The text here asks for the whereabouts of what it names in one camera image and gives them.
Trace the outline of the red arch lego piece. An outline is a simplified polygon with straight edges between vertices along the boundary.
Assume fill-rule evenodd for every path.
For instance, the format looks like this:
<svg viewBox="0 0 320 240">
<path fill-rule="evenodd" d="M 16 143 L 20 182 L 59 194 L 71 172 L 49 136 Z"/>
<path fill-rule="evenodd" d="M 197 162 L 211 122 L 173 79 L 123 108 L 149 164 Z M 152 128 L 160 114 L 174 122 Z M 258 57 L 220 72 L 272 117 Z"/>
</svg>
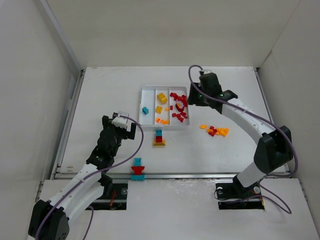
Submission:
<svg viewBox="0 0 320 240">
<path fill-rule="evenodd" d="M 175 102 L 175 108 L 177 111 L 179 111 L 180 113 L 184 112 L 185 110 L 185 104 L 183 101 L 177 100 Z"/>
</svg>

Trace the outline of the teal frog duplo piece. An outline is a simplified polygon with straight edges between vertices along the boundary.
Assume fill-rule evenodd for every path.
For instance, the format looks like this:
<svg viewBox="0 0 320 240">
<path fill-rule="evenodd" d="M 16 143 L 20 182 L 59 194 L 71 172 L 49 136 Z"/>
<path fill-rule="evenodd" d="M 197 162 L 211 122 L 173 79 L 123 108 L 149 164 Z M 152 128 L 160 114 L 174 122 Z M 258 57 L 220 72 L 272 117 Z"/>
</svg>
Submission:
<svg viewBox="0 0 320 240">
<path fill-rule="evenodd" d="M 145 169 L 145 166 L 142 165 L 142 159 L 135 158 L 133 160 L 133 166 L 131 167 L 131 170 L 133 171 L 133 174 L 131 175 L 131 180 L 144 181 L 146 179 L 146 176 L 143 173 L 144 169 Z"/>
</svg>

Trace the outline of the teal duplo brick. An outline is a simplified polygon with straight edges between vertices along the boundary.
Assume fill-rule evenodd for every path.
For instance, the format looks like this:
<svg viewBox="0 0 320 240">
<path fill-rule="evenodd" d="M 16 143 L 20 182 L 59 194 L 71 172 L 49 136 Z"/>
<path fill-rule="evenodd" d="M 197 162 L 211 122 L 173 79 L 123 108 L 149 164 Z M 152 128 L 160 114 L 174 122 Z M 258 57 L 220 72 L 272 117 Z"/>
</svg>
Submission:
<svg viewBox="0 0 320 240">
<path fill-rule="evenodd" d="M 148 115 L 149 114 L 149 109 L 147 107 L 143 107 L 141 110 L 142 110 L 142 113 L 144 115 Z"/>
</svg>

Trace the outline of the teal red yellow duplo stack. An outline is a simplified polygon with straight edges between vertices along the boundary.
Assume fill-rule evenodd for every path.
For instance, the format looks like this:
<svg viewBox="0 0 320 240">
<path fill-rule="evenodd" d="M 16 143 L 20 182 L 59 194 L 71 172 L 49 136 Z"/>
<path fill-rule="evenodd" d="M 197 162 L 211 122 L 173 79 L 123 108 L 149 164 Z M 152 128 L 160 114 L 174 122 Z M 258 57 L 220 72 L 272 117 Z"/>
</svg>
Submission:
<svg viewBox="0 0 320 240">
<path fill-rule="evenodd" d="M 163 133 L 161 129 L 157 129 L 155 131 L 155 139 L 153 141 L 154 147 L 164 147 L 166 145 L 166 142 L 163 138 Z"/>
</svg>

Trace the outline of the yellow duplo brick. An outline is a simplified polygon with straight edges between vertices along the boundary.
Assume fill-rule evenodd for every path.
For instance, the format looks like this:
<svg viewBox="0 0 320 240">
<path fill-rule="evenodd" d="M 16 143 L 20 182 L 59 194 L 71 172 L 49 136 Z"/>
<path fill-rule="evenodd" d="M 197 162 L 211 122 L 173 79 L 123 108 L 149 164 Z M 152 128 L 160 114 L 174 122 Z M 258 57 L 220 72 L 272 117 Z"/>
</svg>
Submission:
<svg viewBox="0 0 320 240">
<path fill-rule="evenodd" d="M 163 104 L 166 104 L 167 101 L 168 101 L 166 95 L 165 95 L 163 92 L 159 93 L 156 97 L 157 97 L 158 101 L 159 101 L 162 105 L 163 105 Z"/>
</svg>

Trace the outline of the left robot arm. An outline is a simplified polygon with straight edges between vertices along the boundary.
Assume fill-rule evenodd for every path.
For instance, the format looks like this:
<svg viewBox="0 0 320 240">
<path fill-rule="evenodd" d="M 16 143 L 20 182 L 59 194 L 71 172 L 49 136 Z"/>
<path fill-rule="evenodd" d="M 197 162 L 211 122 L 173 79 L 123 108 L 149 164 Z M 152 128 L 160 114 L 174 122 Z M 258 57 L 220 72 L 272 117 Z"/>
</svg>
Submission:
<svg viewBox="0 0 320 240">
<path fill-rule="evenodd" d="M 53 197 L 35 203 L 28 235 L 36 240 L 65 240 L 74 220 L 91 209 L 91 203 L 110 193 L 113 180 L 106 172 L 117 167 L 114 158 L 122 141 L 134 140 L 139 126 L 123 112 L 103 116 L 103 129 L 82 169 Z"/>
</svg>

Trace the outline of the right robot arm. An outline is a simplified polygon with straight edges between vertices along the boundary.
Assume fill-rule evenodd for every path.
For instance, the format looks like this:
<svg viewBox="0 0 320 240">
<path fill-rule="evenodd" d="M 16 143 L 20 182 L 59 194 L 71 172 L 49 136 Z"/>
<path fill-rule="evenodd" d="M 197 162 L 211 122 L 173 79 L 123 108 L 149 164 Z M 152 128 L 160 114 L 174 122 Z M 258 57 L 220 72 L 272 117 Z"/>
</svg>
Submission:
<svg viewBox="0 0 320 240">
<path fill-rule="evenodd" d="M 236 123 L 256 144 L 253 162 L 228 184 L 237 194 L 292 160 L 291 131 L 253 113 L 231 90 L 223 91 L 215 73 L 200 70 L 199 82 L 190 83 L 187 102 L 216 110 Z"/>
</svg>

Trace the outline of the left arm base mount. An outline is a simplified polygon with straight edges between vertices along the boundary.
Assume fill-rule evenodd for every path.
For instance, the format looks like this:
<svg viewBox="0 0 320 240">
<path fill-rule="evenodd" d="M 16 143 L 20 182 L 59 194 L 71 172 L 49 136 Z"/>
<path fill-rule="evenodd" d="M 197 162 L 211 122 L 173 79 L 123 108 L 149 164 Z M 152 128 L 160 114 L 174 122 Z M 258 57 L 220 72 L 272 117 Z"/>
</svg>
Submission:
<svg viewBox="0 0 320 240">
<path fill-rule="evenodd" d="M 98 181 L 103 187 L 103 194 L 90 206 L 96 211 L 124 211 L 127 209 L 128 181 L 103 176 Z"/>
</svg>

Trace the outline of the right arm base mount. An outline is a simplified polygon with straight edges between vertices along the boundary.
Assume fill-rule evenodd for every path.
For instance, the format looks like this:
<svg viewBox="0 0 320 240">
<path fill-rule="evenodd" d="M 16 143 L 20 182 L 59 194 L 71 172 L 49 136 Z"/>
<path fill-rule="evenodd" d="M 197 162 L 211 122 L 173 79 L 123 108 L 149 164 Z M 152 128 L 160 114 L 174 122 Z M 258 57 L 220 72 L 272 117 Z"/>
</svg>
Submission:
<svg viewBox="0 0 320 240">
<path fill-rule="evenodd" d="M 249 187 L 233 182 L 215 184 L 214 197 L 219 210 L 264 210 L 261 189 L 258 183 Z"/>
</svg>

